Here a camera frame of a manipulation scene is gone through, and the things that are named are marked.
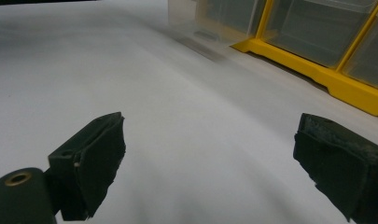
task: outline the yellow plastic organizer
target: yellow plastic organizer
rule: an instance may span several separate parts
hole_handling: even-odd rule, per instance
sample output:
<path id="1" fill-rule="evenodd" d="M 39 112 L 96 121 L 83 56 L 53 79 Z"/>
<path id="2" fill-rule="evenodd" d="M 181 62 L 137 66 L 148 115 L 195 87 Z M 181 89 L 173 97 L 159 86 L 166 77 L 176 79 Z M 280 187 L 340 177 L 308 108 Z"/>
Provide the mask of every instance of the yellow plastic organizer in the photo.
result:
<path id="1" fill-rule="evenodd" d="M 305 0 L 305 2 L 313 3 L 320 2 L 320 0 Z M 303 53 L 303 56 L 303 54 L 297 53 L 294 50 L 281 48 L 274 43 L 268 43 L 270 41 L 268 41 L 267 38 L 272 36 L 273 33 L 270 32 L 270 29 L 266 30 L 267 25 L 273 22 L 272 20 L 274 20 L 274 18 L 272 18 L 272 14 L 276 14 L 273 12 L 273 9 L 278 7 L 278 4 L 281 4 L 281 0 L 267 0 L 255 37 L 235 44 L 233 47 L 241 52 L 251 51 L 258 55 L 265 56 L 277 63 L 302 73 L 303 75 L 313 79 L 315 82 L 327 87 L 330 95 L 374 116 L 378 116 L 378 89 L 343 74 L 345 65 L 354 54 L 360 42 L 366 36 L 366 33 L 371 29 L 371 25 L 378 13 L 378 1 L 374 0 L 374 4 L 368 7 L 369 12 L 366 14 L 364 22 L 358 26 L 357 32 L 354 32 L 352 41 L 349 41 L 350 43 L 346 43 L 347 46 L 345 49 L 343 49 L 343 51 L 341 51 L 342 54 L 340 56 L 336 56 L 336 58 L 339 57 L 339 60 L 324 63 L 314 63 L 316 60 L 313 60 L 314 62 L 310 61 L 312 59 L 309 56 L 307 57 L 305 52 Z M 352 7 L 350 5 L 346 5 L 343 7 L 349 7 L 349 12 L 356 10 L 355 6 Z"/>

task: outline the clear plastic drawer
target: clear plastic drawer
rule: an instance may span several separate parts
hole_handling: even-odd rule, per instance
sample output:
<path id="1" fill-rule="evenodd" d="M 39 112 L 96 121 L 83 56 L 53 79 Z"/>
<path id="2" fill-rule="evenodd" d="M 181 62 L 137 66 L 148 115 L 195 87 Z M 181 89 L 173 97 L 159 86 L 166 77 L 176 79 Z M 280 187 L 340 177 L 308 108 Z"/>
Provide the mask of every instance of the clear plastic drawer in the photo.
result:
<path id="1" fill-rule="evenodd" d="M 169 0 L 169 23 L 178 32 L 231 45 L 256 34 L 266 0 Z"/>
<path id="2" fill-rule="evenodd" d="M 378 14 L 343 73 L 378 88 Z"/>
<path id="3" fill-rule="evenodd" d="M 376 0 L 273 0 L 262 39 L 334 68 L 356 38 Z"/>

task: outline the white table surface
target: white table surface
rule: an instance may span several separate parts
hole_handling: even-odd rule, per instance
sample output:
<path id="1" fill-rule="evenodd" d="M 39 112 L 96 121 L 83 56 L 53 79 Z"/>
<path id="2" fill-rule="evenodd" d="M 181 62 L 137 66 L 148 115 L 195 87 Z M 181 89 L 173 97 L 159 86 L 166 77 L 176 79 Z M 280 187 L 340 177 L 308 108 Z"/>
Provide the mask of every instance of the white table surface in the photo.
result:
<path id="1" fill-rule="evenodd" d="M 346 223 L 293 160 L 293 136 L 305 112 L 378 144 L 378 118 L 267 60 L 188 43 L 166 0 L 0 7 L 0 177 L 46 170 L 121 111 L 127 153 L 88 223 Z"/>

